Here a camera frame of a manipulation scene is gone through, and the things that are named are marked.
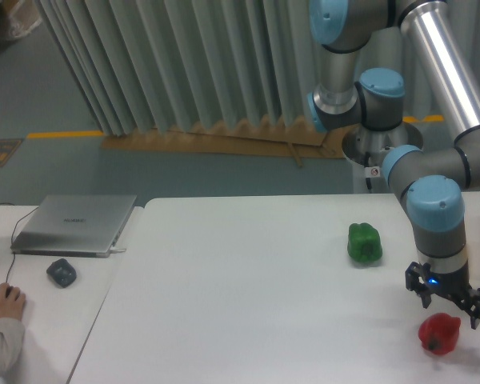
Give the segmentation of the person's hand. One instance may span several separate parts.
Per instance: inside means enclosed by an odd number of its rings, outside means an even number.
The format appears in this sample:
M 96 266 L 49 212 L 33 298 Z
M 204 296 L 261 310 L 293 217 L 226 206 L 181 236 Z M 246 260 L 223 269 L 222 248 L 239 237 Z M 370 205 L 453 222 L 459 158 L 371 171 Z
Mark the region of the person's hand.
M 0 319 L 12 318 L 21 321 L 23 318 L 24 306 L 26 304 L 26 295 L 21 291 L 17 300 L 13 301 L 6 298 L 6 288 L 10 284 L 3 282 L 0 284 Z

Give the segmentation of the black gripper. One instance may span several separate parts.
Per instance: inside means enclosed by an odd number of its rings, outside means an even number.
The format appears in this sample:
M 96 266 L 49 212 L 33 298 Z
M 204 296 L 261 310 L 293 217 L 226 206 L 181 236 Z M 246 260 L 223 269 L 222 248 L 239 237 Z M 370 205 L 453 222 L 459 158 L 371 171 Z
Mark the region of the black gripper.
M 468 262 L 449 273 L 434 272 L 429 263 L 412 262 L 405 272 L 406 289 L 420 297 L 423 308 L 431 304 L 432 294 L 458 300 L 458 308 L 469 315 L 470 327 L 476 330 L 480 324 L 480 288 L 471 288 L 469 278 Z

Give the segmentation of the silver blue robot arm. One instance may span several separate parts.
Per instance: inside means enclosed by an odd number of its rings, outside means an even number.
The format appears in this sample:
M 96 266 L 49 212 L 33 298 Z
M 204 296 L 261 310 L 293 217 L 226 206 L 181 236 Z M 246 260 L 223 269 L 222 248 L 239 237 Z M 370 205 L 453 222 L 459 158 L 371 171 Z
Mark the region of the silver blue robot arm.
M 480 88 L 451 31 L 445 1 L 312 1 L 310 30 L 328 57 L 307 101 L 319 132 L 349 127 L 346 158 L 366 179 L 382 178 L 414 232 L 418 260 L 406 288 L 424 306 L 433 296 L 451 301 L 480 323 L 480 288 L 470 284 L 462 192 L 480 186 Z M 396 28 L 425 72 L 451 148 L 426 154 L 418 118 L 403 113 L 400 73 L 372 68 L 355 76 L 371 36 Z

